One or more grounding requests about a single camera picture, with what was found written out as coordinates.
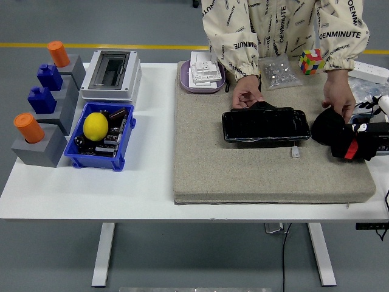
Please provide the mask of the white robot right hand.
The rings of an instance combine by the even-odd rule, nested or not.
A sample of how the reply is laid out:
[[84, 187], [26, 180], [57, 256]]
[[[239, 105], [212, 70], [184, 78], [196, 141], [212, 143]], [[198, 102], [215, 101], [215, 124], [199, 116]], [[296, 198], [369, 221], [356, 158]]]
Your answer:
[[367, 122], [352, 122], [351, 128], [357, 134], [369, 134], [373, 137], [388, 137], [388, 122], [373, 122], [371, 119], [380, 113], [388, 114], [388, 95], [371, 98], [370, 102], [362, 102], [358, 108], [372, 110]]

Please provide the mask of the person's left hand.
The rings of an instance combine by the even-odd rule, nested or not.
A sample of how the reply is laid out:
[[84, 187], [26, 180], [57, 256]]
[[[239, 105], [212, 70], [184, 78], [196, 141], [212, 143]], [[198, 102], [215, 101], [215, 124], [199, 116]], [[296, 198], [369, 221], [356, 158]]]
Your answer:
[[348, 83], [348, 70], [336, 69], [327, 71], [327, 79], [323, 87], [324, 99], [322, 107], [333, 110], [348, 123], [355, 109], [356, 101]]

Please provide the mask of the person's right hand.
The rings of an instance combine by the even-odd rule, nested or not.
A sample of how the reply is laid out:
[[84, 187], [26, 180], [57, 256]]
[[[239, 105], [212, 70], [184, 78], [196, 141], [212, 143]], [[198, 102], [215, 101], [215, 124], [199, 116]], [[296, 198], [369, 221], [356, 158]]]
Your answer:
[[249, 75], [237, 81], [232, 95], [232, 108], [249, 108], [256, 102], [264, 101], [259, 90], [260, 81], [256, 75]]

